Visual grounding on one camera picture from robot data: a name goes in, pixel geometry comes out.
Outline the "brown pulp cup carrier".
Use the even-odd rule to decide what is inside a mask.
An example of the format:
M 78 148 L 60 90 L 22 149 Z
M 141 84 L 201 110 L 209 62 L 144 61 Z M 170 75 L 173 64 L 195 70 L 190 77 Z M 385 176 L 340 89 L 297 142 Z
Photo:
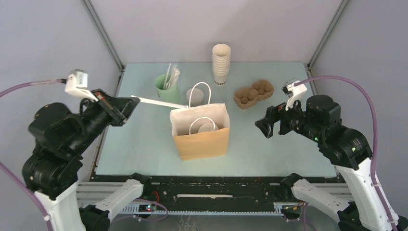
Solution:
M 274 93 L 274 86 L 265 79 L 255 81 L 250 87 L 235 91 L 233 99 L 243 110 L 253 107 L 259 101 L 270 98 Z

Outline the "single white paper cup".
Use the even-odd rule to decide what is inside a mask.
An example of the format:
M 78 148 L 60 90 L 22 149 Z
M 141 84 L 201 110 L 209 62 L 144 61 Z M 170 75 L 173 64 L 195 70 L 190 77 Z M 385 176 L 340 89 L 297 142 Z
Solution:
M 217 131 L 218 130 L 218 126 L 213 123 L 213 122 L 206 122 L 203 123 L 199 129 L 198 129 L 198 133 L 202 133 L 202 132 L 210 132 L 210 131 Z

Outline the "brown paper bag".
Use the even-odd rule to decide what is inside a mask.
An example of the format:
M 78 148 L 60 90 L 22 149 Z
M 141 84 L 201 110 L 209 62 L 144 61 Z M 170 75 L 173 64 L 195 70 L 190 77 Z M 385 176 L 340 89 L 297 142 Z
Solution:
M 205 105 L 170 111 L 171 134 L 181 160 L 193 160 L 224 156 L 227 153 L 230 117 L 224 103 L 210 103 L 211 88 L 208 102 Z M 218 126 L 217 131 L 198 133 L 199 127 L 206 122 Z

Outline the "white plastic lids stack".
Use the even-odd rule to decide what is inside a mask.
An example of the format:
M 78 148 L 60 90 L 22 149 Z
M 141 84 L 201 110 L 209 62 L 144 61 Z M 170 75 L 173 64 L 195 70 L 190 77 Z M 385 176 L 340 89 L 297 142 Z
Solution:
M 204 98 L 204 93 L 201 89 L 188 89 L 187 90 L 187 100 L 191 102 L 192 105 L 201 104 Z

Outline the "stack of paper cups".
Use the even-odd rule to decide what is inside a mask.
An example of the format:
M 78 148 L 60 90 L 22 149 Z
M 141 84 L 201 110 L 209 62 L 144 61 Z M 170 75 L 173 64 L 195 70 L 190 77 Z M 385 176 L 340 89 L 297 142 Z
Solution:
M 214 82 L 222 86 L 230 71 L 231 48 L 227 44 L 217 44 L 212 48 L 212 70 Z

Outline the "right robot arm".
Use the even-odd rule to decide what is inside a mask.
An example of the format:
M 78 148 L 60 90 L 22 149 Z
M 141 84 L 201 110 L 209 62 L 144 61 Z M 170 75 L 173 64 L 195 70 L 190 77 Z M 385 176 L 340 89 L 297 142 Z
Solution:
M 311 204 L 335 220 L 342 231 L 404 231 L 408 227 L 407 218 L 395 212 L 387 216 L 390 205 L 381 203 L 371 179 L 370 145 L 361 132 L 342 125 L 341 107 L 331 97 L 309 97 L 305 111 L 299 101 L 291 108 L 285 103 L 271 106 L 255 125 L 270 138 L 276 122 L 280 123 L 280 135 L 293 131 L 316 142 L 319 151 L 342 175 L 353 197 L 352 201 L 338 198 L 292 173 L 280 182 L 282 199 L 296 198 Z

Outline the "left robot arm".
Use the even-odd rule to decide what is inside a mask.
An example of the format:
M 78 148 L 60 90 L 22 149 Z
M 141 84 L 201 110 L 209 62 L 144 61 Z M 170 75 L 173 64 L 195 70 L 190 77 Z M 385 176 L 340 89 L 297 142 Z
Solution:
M 22 174 L 54 230 L 106 231 L 131 201 L 151 197 L 147 177 L 135 174 L 104 200 L 84 208 L 77 203 L 83 153 L 107 127 L 124 125 L 139 103 L 136 97 L 114 97 L 96 89 L 91 97 L 81 99 L 78 113 L 63 103 L 51 103 L 36 112 L 28 127 L 36 146 Z

